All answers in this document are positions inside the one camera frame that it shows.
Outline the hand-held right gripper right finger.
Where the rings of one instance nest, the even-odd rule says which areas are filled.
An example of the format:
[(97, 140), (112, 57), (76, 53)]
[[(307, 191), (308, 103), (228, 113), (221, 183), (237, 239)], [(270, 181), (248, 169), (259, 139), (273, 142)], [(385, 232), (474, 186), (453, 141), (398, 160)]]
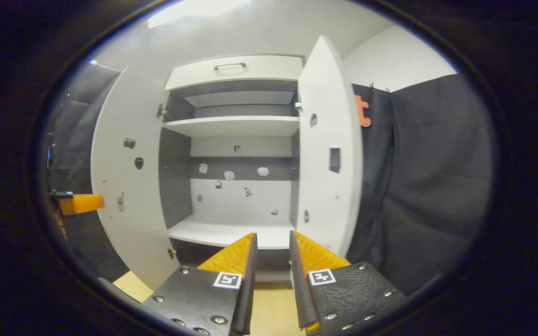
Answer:
[(349, 262), (290, 232), (297, 321), (306, 334), (352, 334), (403, 306), (407, 297), (368, 262)]

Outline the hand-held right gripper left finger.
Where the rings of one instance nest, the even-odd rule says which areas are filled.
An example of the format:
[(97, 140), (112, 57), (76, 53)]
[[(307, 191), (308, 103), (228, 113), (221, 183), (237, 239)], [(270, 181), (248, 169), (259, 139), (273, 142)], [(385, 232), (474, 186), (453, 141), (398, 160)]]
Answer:
[(257, 234), (250, 232), (199, 266), (180, 266), (143, 304), (193, 332), (247, 336), (257, 256)]

